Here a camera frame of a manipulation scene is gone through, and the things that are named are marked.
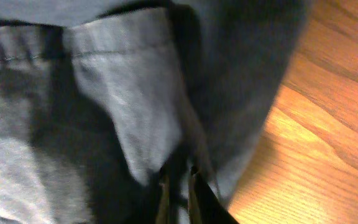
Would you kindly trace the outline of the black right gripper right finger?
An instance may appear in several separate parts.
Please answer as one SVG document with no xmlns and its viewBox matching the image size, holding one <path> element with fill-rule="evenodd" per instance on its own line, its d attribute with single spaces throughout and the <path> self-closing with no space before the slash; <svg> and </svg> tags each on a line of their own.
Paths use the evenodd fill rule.
<svg viewBox="0 0 358 224">
<path fill-rule="evenodd" d="M 188 213 L 191 224 L 239 224 L 219 203 L 195 166 L 190 171 L 188 193 Z"/>
</svg>

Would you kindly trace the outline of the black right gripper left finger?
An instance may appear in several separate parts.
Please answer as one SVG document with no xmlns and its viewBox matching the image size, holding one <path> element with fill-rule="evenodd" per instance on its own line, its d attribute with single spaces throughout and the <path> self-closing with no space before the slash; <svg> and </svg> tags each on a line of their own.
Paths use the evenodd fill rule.
<svg viewBox="0 0 358 224">
<path fill-rule="evenodd" d="M 155 224 L 170 224 L 170 181 L 165 168 L 160 170 L 159 185 L 161 196 L 158 204 Z"/>
</svg>

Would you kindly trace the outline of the dark blue shorts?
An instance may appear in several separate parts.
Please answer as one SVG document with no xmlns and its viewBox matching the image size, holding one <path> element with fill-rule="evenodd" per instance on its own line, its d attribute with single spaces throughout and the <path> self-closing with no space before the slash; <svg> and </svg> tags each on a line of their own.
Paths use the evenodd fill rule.
<svg viewBox="0 0 358 224">
<path fill-rule="evenodd" d="M 0 1 L 0 223 L 227 210 L 311 1 Z"/>
</svg>

